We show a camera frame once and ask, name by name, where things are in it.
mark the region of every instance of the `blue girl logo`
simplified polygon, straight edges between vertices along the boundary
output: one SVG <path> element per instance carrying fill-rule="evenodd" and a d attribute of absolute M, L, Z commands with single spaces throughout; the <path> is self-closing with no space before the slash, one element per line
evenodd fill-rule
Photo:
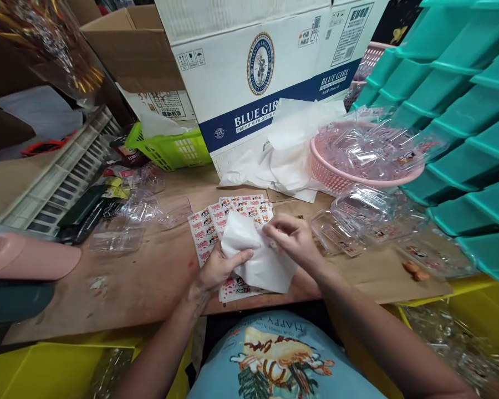
<path fill-rule="evenodd" d="M 248 83 L 255 95 L 263 94 L 272 80 L 273 43 L 267 33 L 260 33 L 253 41 L 248 56 Z"/>

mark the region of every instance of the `wrist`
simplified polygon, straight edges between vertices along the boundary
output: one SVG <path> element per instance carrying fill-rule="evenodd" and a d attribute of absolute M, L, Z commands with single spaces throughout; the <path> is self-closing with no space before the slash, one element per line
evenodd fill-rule
<path fill-rule="evenodd" d="M 211 294 L 211 291 L 202 284 L 199 279 L 195 279 L 192 284 L 190 284 L 187 290 L 187 299 L 190 301 L 197 301 L 206 296 L 207 298 Z"/>
<path fill-rule="evenodd" d="M 304 269 L 317 283 L 320 283 L 320 281 L 328 278 L 331 271 L 329 266 L 328 262 L 318 254 L 317 257 L 307 262 Z"/>

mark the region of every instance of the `sticker sheet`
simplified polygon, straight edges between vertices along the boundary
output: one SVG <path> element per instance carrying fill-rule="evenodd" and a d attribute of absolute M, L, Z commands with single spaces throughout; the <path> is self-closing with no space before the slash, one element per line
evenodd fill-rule
<path fill-rule="evenodd" d="M 252 218 L 257 229 L 262 228 L 273 217 L 272 205 L 263 195 L 222 197 L 219 203 L 190 216 L 189 224 L 200 267 L 203 267 L 215 244 L 222 238 L 230 212 Z M 218 291 L 218 299 L 226 303 L 265 292 L 267 291 L 261 288 L 247 285 L 233 273 Z"/>
<path fill-rule="evenodd" d="M 272 204 L 262 194 L 239 197 L 221 197 L 220 204 L 227 207 L 229 202 L 232 209 L 244 217 L 253 218 L 257 229 L 262 228 L 273 218 Z"/>
<path fill-rule="evenodd" d="M 262 288 L 247 285 L 242 277 L 233 273 L 220 290 L 218 290 L 218 300 L 222 303 L 228 303 L 237 299 L 264 294 L 266 292 L 268 291 L 263 290 Z"/>

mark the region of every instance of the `box barcode label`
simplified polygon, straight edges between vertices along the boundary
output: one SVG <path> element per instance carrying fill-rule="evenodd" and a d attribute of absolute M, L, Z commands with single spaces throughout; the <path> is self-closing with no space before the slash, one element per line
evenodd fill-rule
<path fill-rule="evenodd" d="M 338 41 L 337 49 L 334 52 L 331 67 L 343 64 L 351 59 L 360 35 L 366 25 L 373 3 L 352 7 L 345 20 L 345 27 Z"/>
<path fill-rule="evenodd" d="M 345 51 L 345 58 L 349 58 L 351 57 L 351 55 L 353 54 L 353 50 L 355 49 L 355 46 L 351 46 L 350 48 L 348 48 L 346 51 Z"/>
<path fill-rule="evenodd" d="M 185 110 L 176 91 L 166 93 L 148 93 L 155 110 L 166 117 L 185 116 Z"/>

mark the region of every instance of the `red object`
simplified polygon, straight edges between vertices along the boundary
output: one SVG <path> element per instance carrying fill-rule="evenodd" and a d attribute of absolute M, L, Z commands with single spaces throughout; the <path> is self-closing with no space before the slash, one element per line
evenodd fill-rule
<path fill-rule="evenodd" d="M 48 140 L 45 142 L 38 142 L 32 144 L 28 146 L 25 150 L 21 151 L 21 154 L 24 157 L 31 157 L 39 154 L 44 154 L 45 152 L 60 150 L 70 140 L 70 138 L 74 135 L 74 133 L 65 137 L 62 140 Z"/>
<path fill-rule="evenodd" d="M 101 6 L 98 4 L 98 10 L 100 10 L 100 14 L 101 16 L 103 17 L 104 15 L 107 15 L 109 14 L 109 11 L 107 11 L 107 8 L 105 8 L 104 6 Z"/>

